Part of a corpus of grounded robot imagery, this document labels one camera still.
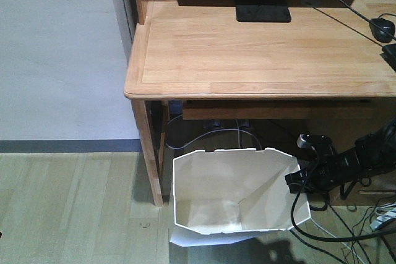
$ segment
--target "black monitor stand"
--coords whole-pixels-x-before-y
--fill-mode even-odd
[[[286,0],[235,0],[238,22],[291,22]]]

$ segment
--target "white wall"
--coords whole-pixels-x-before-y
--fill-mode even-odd
[[[139,138],[113,0],[0,0],[0,140]]]

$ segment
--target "black computer mouse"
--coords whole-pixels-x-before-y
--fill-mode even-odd
[[[383,18],[371,19],[370,21],[381,28],[379,29],[370,23],[371,33],[377,41],[380,41],[381,43],[389,43],[392,41],[392,36],[395,36],[396,30],[395,24],[393,22]]]

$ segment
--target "white trash bin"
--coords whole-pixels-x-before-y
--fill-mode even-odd
[[[175,158],[170,241],[183,247],[230,244],[291,229],[295,194],[284,176],[297,170],[294,156],[274,148],[197,150]],[[302,194],[295,220],[301,224],[310,218]]]

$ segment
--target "gray baseboard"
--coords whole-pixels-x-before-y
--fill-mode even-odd
[[[95,153],[142,151],[139,139],[0,140],[0,153]]]

